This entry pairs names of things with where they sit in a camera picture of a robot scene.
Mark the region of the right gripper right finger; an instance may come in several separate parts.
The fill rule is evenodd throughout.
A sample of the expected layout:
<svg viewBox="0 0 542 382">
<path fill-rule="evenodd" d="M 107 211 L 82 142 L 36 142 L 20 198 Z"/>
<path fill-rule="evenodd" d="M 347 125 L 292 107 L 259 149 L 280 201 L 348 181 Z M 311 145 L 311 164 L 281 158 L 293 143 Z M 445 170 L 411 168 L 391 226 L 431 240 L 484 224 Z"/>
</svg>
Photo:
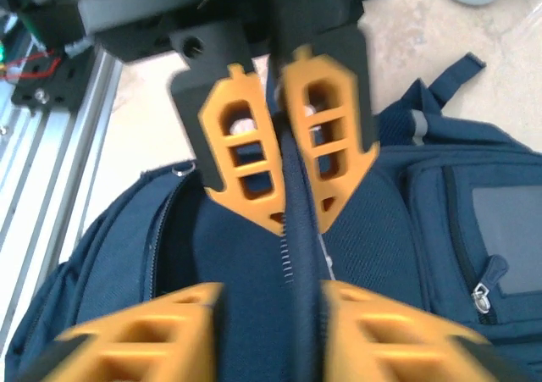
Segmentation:
<svg viewBox="0 0 542 382">
<path fill-rule="evenodd" d="M 523 381 L 524 370 L 480 334 L 340 281 L 329 303 L 326 381 Z"/>
</svg>

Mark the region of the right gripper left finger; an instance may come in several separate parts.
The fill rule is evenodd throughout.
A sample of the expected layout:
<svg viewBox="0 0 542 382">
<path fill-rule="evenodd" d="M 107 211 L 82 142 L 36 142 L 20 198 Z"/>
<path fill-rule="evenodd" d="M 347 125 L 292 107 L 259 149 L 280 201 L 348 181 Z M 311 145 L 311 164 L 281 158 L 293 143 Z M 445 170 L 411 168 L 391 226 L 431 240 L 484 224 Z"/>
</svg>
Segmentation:
<svg viewBox="0 0 542 382">
<path fill-rule="evenodd" d="M 222 289 L 194 285 L 66 330 L 69 353 L 41 380 L 214 381 Z"/>
</svg>

